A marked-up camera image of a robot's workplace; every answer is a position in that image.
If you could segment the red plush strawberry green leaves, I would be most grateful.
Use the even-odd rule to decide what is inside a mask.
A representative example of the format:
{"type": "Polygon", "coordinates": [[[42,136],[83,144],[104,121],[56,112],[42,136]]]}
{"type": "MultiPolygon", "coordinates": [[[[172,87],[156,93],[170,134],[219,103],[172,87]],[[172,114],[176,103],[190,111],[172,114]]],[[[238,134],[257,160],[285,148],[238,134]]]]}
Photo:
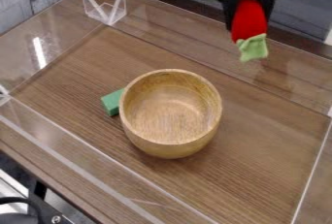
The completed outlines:
{"type": "Polygon", "coordinates": [[[230,25],[230,37],[239,51],[239,61],[263,59],[269,55],[267,21],[257,0],[239,0],[230,25]]]}

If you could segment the wooden bowl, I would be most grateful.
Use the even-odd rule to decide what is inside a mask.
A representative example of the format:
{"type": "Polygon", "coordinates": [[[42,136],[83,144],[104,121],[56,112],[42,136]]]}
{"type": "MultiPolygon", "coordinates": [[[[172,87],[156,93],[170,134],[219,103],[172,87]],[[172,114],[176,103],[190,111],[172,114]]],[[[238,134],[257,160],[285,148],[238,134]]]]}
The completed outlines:
{"type": "Polygon", "coordinates": [[[125,136],[139,150],[163,159],[187,157],[207,145],[222,111],[222,97],[212,83],[182,69],[140,75],[120,95],[125,136]]]}

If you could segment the green foam block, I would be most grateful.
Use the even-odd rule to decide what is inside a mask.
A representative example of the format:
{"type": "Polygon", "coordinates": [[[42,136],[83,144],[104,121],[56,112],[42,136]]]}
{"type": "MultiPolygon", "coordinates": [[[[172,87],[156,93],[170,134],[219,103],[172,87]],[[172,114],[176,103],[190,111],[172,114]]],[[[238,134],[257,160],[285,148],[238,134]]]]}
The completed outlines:
{"type": "Polygon", "coordinates": [[[119,113],[119,100],[123,89],[119,89],[101,97],[101,104],[104,112],[108,116],[117,115],[119,113]]]}

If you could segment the clear acrylic corner bracket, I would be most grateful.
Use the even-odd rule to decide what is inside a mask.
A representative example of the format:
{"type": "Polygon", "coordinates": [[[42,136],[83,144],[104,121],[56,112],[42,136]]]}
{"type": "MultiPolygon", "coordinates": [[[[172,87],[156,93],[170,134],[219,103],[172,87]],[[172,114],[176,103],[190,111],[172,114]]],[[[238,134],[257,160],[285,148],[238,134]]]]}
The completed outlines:
{"type": "Polygon", "coordinates": [[[127,15],[125,0],[115,0],[113,4],[83,0],[83,7],[87,17],[107,26],[112,26],[127,15]]]}

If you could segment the black table leg bracket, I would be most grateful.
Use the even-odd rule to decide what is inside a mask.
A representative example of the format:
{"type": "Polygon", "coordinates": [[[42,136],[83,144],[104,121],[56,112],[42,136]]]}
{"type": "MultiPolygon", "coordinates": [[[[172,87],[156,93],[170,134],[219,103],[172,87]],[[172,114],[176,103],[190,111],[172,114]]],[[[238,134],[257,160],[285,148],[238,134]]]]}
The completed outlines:
{"type": "Polygon", "coordinates": [[[28,187],[28,200],[37,206],[38,224],[73,224],[64,215],[45,202],[46,186],[34,180],[28,187]]]}

